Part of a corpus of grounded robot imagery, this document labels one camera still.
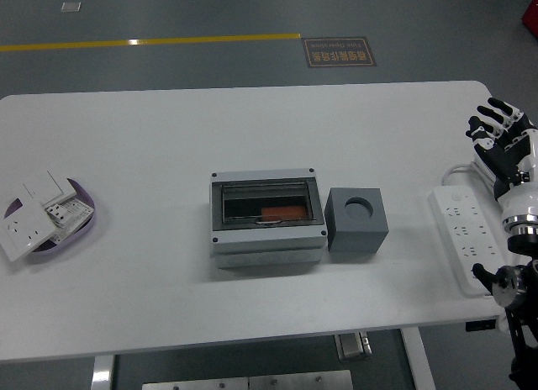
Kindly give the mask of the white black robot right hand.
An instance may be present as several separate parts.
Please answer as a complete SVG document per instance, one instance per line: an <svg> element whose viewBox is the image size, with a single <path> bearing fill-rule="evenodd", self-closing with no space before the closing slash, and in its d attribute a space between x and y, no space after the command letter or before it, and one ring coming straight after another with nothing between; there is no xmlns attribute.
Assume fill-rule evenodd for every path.
<svg viewBox="0 0 538 390"><path fill-rule="evenodd" d="M475 164L502 209L505 230L537 223L537 127L520 109L497 98L468 120Z"/></svg>

